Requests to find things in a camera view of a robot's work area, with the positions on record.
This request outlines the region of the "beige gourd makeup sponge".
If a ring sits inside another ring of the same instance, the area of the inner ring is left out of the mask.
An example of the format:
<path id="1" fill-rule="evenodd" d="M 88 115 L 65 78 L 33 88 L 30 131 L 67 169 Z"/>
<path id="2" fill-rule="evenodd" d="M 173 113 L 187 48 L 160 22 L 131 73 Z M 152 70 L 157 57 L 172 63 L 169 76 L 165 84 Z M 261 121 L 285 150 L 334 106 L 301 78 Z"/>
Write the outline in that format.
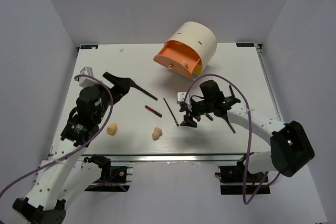
<path id="1" fill-rule="evenodd" d="M 152 139 L 154 141 L 158 140 L 162 135 L 162 129 L 159 127 L 156 127 L 152 133 Z"/>

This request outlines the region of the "yellow teardrop makeup sponge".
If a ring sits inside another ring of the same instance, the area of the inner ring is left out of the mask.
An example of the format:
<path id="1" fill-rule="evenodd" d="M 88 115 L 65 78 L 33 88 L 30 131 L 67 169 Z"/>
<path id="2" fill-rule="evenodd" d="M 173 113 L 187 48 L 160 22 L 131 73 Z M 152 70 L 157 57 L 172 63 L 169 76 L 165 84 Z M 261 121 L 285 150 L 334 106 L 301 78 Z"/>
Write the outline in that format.
<path id="1" fill-rule="evenodd" d="M 115 135 L 116 132 L 117 132 L 117 129 L 118 129 L 118 126 L 116 123 L 113 123 L 113 124 L 110 124 L 107 128 L 106 128 L 106 131 L 107 131 L 107 134 L 109 135 Z"/>

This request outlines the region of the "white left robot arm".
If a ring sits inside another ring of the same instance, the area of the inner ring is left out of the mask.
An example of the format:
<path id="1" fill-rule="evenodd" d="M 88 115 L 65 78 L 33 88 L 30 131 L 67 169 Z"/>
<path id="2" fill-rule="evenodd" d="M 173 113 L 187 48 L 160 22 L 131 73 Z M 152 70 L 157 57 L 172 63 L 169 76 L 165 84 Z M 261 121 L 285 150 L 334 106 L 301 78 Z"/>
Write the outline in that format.
<path id="1" fill-rule="evenodd" d="M 96 78 L 82 87 L 52 161 L 41 167 L 44 172 L 32 190 L 14 201 L 13 209 L 28 222 L 62 223 L 67 209 L 82 192 L 92 183 L 104 183 L 114 175 L 110 159 L 95 154 L 85 160 L 76 178 L 67 179 L 78 158 L 106 126 L 103 118 L 110 118 L 113 106 L 135 87 L 130 78 L 108 72 L 103 77 L 113 87 L 108 88 Z"/>

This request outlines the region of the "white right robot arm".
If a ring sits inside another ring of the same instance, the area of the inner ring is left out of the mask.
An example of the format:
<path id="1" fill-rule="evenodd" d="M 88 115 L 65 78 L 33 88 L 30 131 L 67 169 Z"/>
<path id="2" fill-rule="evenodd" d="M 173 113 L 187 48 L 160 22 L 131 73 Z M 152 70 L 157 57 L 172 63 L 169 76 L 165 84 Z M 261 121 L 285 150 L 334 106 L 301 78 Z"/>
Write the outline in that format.
<path id="1" fill-rule="evenodd" d="M 214 80 L 205 81 L 199 87 L 203 95 L 197 100 L 186 92 L 177 94 L 180 111 L 185 113 L 182 126 L 197 127 L 202 115 L 212 113 L 228 125 L 237 124 L 251 130 L 270 146 L 269 151 L 245 154 L 237 162 L 236 171 L 241 180 L 247 182 L 256 174 L 266 172 L 292 177 L 315 157 L 299 122 L 285 123 L 249 110 L 234 94 L 225 96 Z"/>

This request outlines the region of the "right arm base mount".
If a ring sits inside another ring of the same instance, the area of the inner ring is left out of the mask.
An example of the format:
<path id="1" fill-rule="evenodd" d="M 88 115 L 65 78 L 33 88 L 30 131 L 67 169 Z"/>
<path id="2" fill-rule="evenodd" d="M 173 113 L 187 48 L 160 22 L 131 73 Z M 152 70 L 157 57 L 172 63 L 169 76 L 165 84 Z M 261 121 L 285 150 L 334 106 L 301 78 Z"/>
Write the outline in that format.
<path id="1" fill-rule="evenodd" d="M 242 195 L 243 194 L 243 176 L 245 166 L 243 161 L 246 159 L 246 154 L 237 161 L 234 166 L 219 166 L 219 172 L 215 173 L 215 177 L 220 182 L 221 195 Z M 257 192 L 261 195 L 270 194 L 270 188 L 266 184 L 268 183 L 268 177 L 261 183 L 264 173 L 251 174 L 247 172 L 246 179 L 246 195 L 252 195 L 255 189 L 261 184 L 261 188 Z"/>

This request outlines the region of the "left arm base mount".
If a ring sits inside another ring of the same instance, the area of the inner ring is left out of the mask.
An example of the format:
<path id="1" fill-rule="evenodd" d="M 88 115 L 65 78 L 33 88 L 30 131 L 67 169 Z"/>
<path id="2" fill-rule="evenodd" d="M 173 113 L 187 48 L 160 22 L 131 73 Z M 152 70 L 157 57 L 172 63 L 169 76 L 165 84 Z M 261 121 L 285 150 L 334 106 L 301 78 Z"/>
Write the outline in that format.
<path id="1" fill-rule="evenodd" d="M 100 177 L 92 182 L 85 191 L 127 192 L 132 182 L 133 167 L 112 164 L 109 158 L 101 155 L 85 157 L 83 162 L 98 166 Z"/>

